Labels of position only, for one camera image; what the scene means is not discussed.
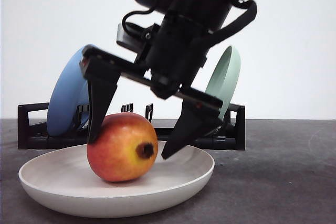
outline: black strap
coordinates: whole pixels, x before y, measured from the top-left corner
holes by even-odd
[[[232,2],[233,6],[240,9],[247,9],[242,15],[240,15],[235,21],[228,24],[226,27],[214,32],[211,35],[207,35],[202,38],[197,38],[192,41],[191,47],[193,50],[205,50],[214,45],[222,42],[228,37],[236,34],[242,30],[245,26],[251,23],[257,15],[257,4],[253,0],[240,3],[239,1]]]

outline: white wall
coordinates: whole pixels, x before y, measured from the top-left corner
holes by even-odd
[[[256,0],[257,19],[211,49],[193,86],[205,90],[228,45],[242,56],[232,102],[248,118],[336,119],[336,0]],[[1,117],[16,118],[17,105],[48,102],[69,58],[95,44],[124,59],[135,54],[115,44],[124,14],[143,9],[134,0],[1,0]],[[228,22],[241,11],[232,11]],[[160,24],[151,14],[130,20]],[[177,118],[181,101],[157,99],[140,84],[122,79],[108,113],[133,102],[144,114],[154,103],[155,118]],[[31,117],[45,117],[32,113]]]

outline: table surface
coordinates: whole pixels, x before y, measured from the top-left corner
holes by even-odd
[[[207,151],[215,168],[198,194],[121,219],[69,216],[32,200],[18,171],[49,151],[18,150],[16,119],[1,120],[1,223],[336,223],[336,121],[246,120],[246,151]]]

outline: black dish rack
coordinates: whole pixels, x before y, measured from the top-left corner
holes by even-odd
[[[18,106],[18,149],[61,149],[81,144],[86,144],[88,128],[72,130],[61,136],[49,136],[47,123],[30,125],[29,112],[47,110],[49,103],[34,103]],[[80,105],[73,118],[74,129],[81,123],[82,112],[89,111],[89,106]],[[123,105],[121,112],[133,112],[133,104]],[[235,122],[231,119],[231,112],[236,112]],[[166,141],[171,134],[177,119],[153,119],[153,104],[146,106],[145,117],[155,128],[158,140]],[[245,107],[230,104],[223,119],[223,124],[218,129],[196,139],[190,145],[208,150],[245,150]]]

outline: red apple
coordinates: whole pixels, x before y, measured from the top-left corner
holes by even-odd
[[[157,139],[152,124],[138,114],[108,115],[96,140],[87,144],[87,158],[92,170],[104,180],[135,179],[154,164]]]

